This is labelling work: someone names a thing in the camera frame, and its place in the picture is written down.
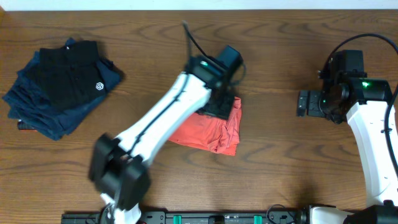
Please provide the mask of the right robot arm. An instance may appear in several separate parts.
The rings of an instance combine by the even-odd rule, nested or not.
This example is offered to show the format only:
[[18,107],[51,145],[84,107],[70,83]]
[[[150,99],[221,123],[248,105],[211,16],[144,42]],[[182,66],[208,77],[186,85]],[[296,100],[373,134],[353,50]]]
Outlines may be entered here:
[[296,115],[348,123],[363,168],[366,208],[346,212],[310,205],[298,212],[296,222],[397,223],[397,130],[388,82],[368,78],[360,50],[333,52],[320,79],[321,90],[300,91]]

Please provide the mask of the red printed t-shirt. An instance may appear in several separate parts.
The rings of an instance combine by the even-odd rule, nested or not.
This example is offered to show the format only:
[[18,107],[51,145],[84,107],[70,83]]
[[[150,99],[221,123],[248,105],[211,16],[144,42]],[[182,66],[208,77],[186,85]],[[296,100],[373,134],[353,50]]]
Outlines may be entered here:
[[240,142],[242,113],[241,99],[235,97],[227,120],[194,113],[169,137],[169,141],[215,154],[235,156]]

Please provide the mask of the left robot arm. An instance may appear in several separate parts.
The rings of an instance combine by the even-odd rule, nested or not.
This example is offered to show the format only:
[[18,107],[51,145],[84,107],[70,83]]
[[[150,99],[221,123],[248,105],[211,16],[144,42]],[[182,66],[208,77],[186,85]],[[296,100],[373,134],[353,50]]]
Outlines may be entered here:
[[150,187],[149,167],[181,124],[194,113],[229,118],[231,79],[243,64],[227,45],[219,56],[189,57],[170,90],[135,124],[115,138],[103,134],[94,145],[89,179],[105,202],[92,223],[137,223],[139,202]]

